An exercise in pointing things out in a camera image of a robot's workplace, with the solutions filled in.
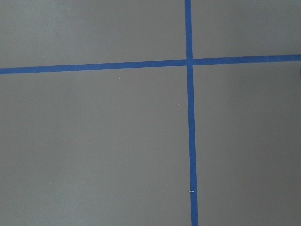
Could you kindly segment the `brown paper table mat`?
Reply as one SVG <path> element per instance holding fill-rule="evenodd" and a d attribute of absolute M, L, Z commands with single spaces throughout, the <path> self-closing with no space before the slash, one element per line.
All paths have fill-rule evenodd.
<path fill-rule="evenodd" d="M 185 59 L 185 0 L 3 0 L 0 69 Z M 194 58 L 301 55 L 298 0 L 191 0 Z M 198 226 L 301 223 L 301 61 L 194 67 Z M 186 67 L 0 74 L 3 226 L 192 226 Z"/>

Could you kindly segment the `blue tape grid lines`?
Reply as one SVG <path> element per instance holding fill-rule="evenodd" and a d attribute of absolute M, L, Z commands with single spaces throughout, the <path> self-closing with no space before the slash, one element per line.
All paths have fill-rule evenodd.
<path fill-rule="evenodd" d="M 267 55 L 267 56 L 234 56 L 234 57 L 211 57 L 194 58 L 193 55 L 193 26 L 192 26 L 192 2 L 184 2 L 185 10 L 185 59 L 114 62 L 97 64 L 75 64 L 75 65 L 45 65 L 1 68 L 0 73 L 25 74 L 25 73 L 52 73 L 91 70 L 115 70 L 134 68 L 159 68 L 159 67 L 186 67 L 187 81 L 187 106 L 188 106 L 188 137 L 189 137 L 189 166 L 190 166 L 190 210 L 191 224 L 198 225 L 198 180 L 197 180 L 197 156 L 195 135 L 195 100 L 194 100 L 194 67 L 201 65 L 229 65 L 247 63 L 270 63 L 270 62 L 293 62 L 300 61 L 299 54 Z"/>

